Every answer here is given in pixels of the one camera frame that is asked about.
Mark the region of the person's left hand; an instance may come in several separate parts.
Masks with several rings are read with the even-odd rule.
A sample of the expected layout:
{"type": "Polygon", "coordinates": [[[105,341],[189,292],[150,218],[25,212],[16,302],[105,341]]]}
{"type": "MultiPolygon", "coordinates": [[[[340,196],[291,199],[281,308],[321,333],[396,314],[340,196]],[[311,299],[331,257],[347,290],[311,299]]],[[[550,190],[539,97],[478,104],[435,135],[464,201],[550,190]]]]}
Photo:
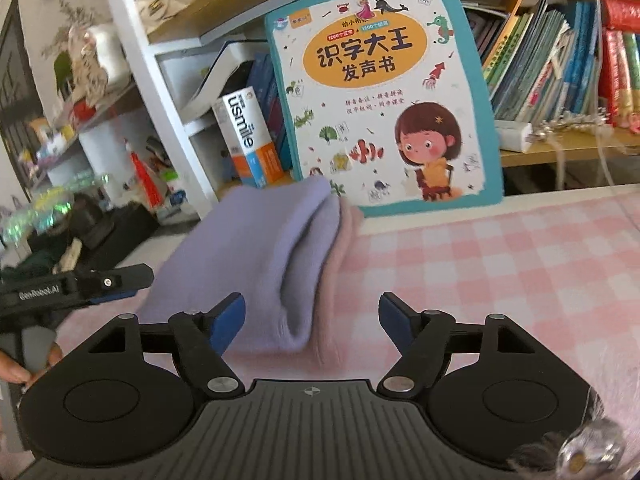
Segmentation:
{"type": "Polygon", "coordinates": [[[19,385],[21,387],[29,388],[40,377],[47,373],[51,367],[54,367],[58,362],[63,359],[63,351],[60,346],[55,342],[52,344],[49,355],[47,357],[47,364],[43,370],[39,372],[29,372],[26,368],[14,361],[10,356],[4,352],[0,353],[0,376],[2,380],[9,382],[10,384],[19,385]]]}

